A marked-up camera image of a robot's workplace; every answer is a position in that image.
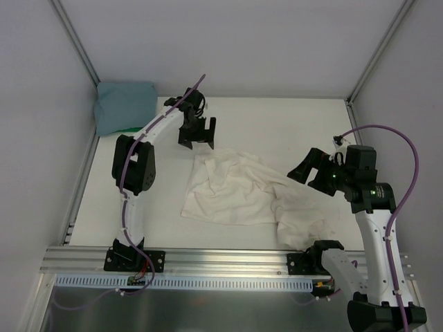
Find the white t-shirt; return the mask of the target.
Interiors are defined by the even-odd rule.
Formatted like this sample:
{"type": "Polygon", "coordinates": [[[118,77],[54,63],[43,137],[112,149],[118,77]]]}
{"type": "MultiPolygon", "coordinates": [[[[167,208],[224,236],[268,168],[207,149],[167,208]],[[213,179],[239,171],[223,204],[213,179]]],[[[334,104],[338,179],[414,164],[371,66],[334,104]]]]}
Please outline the white t-shirt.
{"type": "Polygon", "coordinates": [[[278,244],[296,250],[334,235],[302,185],[234,149],[195,156],[181,216],[229,226],[272,225],[278,244]]]}

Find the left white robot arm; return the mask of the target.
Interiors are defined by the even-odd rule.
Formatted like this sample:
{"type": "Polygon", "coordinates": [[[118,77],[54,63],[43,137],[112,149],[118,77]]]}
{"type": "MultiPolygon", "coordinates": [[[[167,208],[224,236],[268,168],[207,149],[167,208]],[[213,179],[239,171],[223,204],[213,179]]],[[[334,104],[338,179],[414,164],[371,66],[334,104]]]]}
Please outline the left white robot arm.
{"type": "Polygon", "coordinates": [[[156,178],[154,143],[170,127],[179,125],[179,145],[192,149],[196,142],[213,148],[216,118],[207,120],[205,108],[203,93],[188,88],[183,96],[167,99],[160,114],[142,129],[117,138],[111,175],[120,192],[121,229],[111,249],[128,270],[138,270],[144,262],[143,207],[138,200],[156,178]]]}

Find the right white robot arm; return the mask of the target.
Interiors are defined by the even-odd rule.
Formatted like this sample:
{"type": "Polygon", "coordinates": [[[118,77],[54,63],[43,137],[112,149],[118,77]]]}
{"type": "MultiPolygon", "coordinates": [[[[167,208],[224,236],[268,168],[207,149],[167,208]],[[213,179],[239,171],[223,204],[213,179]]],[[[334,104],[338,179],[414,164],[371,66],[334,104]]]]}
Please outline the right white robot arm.
{"type": "Polygon", "coordinates": [[[333,156],[312,148],[287,176],[327,194],[344,194],[356,219],[365,253],[363,277],[337,240],[318,240],[287,259],[288,272],[329,275],[347,298],[353,331],[412,331],[427,322],[425,308],[414,304],[406,285],[397,246],[397,209],[392,187],[377,182],[377,153],[372,147],[349,145],[333,156]]]}

